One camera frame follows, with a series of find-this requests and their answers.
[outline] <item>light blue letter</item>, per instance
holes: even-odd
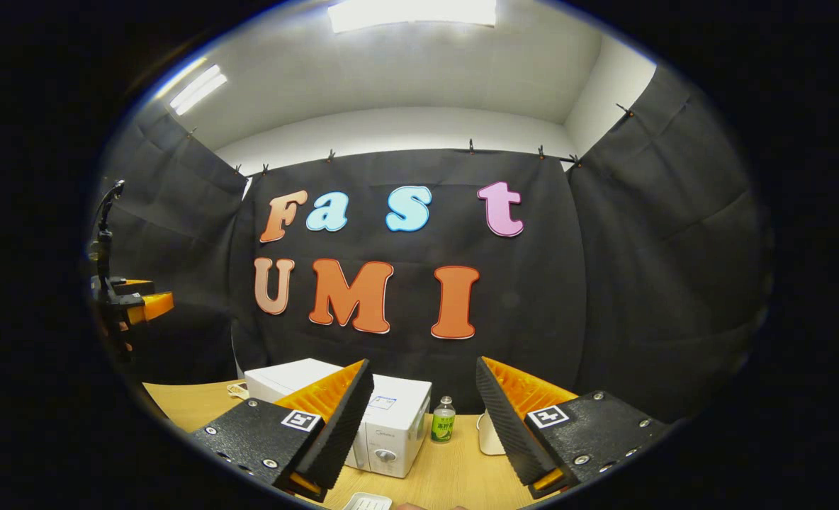
[[[328,230],[338,232],[347,224],[347,203],[349,198],[341,191],[326,193],[315,200],[313,207],[318,209],[309,213],[306,217],[306,228],[309,230]]]
[[[429,222],[432,192],[426,186],[401,186],[388,195],[388,207],[393,210],[385,216],[388,229],[416,232]]]

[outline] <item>white ceiling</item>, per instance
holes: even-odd
[[[313,0],[275,9],[205,55],[167,103],[218,64],[227,83],[179,117],[215,151],[299,120],[391,106],[451,106],[564,123],[601,33],[537,0],[497,0],[496,26],[398,23],[333,33]]]

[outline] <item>wooden table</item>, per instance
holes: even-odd
[[[201,385],[158,385],[143,383],[158,407],[180,429],[192,432],[242,403],[227,393],[227,385],[242,380]],[[322,506],[340,510],[356,492],[381,494],[401,503],[413,503],[426,510],[514,509],[533,503],[529,491],[504,455],[479,451],[475,423],[478,414],[458,414],[448,443],[423,441],[413,468],[406,478],[386,477],[345,465]],[[426,416],[426,430],[432,415]]]

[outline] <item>green bottle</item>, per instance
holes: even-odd
[[[442,397],[441,404],[432,411],[432,440],[446,443],[451,440],[454,430],[454,415],[458,414],[451,406],[451,397]]]

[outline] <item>fluorescent light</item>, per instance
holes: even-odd
[[[335,33],[412,21],[495,26],[495,0],[345,0],[329,7],[328,16]]]
[[[211,80],[213,77],[217,77],[220,72],[221,69],[219,69],[217,65],[213,65],[202,74],[199,74],[199,77],[197,77],[196,80],[193,80],[193,83],[186,85],[186,88],[180,91],[180,93],[177,94],[177,97],[174,97],[174,100],[171,101],[171,108],[176,108],[180,103],[186,101],[186,98],[192,96],[193,93],[199,90],[199,87],[205,85],[207,81]]]
[[[205,57],[199,57],[196,59],[196,61],[193,61],[192,64],[187,65],[187,67],[184,67],[182,71],[177,72],[177,74],[175,74],[173,78],[168,80],[166,84],[164,84],[160,89],[158,89],[158,92],[154,95],[154,97],[158,99],[159,97],[164,96],[164,94],[166,94],[167,91],[171,90],[171,88],[173,88],[178,81],[183,80],[183,78],[186,77],[187,74],[190,74],[190,72],[195,70],[196,67],[200,67],[200,65],[202,65],[203,62],[205,62]]]
[[[177,115],[183,115],[186,113],[190,108],[193,107],[194,104],[199,103],[203,97],[208,96],[211,94],[216,88],[220,87],[224,83],[226,83],[227,77],[224,74],[219,74],[216,77],[213,77],[211,80],[207,81],[202,87],[199,87],[192,96],[186,98],[183,103],[180,103],[180,106],[174,108],[176,110]]]

